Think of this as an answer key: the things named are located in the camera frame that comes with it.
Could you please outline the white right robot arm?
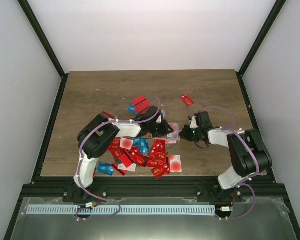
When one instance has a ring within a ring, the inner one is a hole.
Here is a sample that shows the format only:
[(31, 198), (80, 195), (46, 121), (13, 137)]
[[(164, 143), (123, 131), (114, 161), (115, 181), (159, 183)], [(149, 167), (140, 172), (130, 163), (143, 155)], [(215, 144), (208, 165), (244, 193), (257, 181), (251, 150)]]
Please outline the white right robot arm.
[(273, 165), (271, 155), (257, 129), (233, 130), (213, 127), (209, 113), (200, 111), (188, 117), (179, 136), (189, 142), (205, 142), (228, 148), (231, 167), (218, 176), (218, 185), (212, 188), (213, 198), (219, 202), (230, 196), (230, 189), (242, 186)]

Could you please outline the pink card holder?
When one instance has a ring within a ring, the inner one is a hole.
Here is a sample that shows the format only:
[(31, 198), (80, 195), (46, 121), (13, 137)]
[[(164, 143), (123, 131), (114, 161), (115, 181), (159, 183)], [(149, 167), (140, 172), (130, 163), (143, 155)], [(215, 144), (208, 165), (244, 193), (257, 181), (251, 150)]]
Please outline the pink card holder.
[(168, 123), (169, 126), (173, 129), (172, 133), (168, 133), (167, 135), (164, 136), (157, 136), (157, 137), (153, 137), (154, 139), (165, 139), (167, 141), (180, 141), (180, 136), (179, 136), (179, 132), (180, 132), (180, 127), (178, 123)]

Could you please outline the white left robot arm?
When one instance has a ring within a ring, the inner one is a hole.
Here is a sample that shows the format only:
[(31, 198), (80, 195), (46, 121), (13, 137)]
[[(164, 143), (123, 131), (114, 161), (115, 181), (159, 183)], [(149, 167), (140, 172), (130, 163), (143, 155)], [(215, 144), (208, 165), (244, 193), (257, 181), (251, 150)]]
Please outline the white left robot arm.
[(87, 202), (92, 196), (93, 174), (97, 162), (117, 138), (139, 138), (147, 134), (161, 138), (174, 132), (156, 106), (149, 107), (143, 114), (129, 120), (120, 120), (98, 114), (77, 136), (79, 162), (73, 177), (77, 185), (74, 195), (79, 201)]

